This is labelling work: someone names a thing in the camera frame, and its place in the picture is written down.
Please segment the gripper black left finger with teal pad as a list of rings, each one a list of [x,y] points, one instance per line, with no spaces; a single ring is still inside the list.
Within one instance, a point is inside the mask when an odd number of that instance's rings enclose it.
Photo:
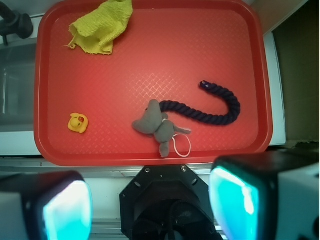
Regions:
[[[87,240],[92,220],[91,189],[76,171],[0,179],[2,240]]]

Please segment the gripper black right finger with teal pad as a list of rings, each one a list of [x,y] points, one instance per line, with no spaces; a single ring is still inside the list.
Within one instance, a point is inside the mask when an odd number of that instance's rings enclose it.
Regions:
[[[317,240],[320,156],[297,149],[221,156],[209,198],[230,240]]]

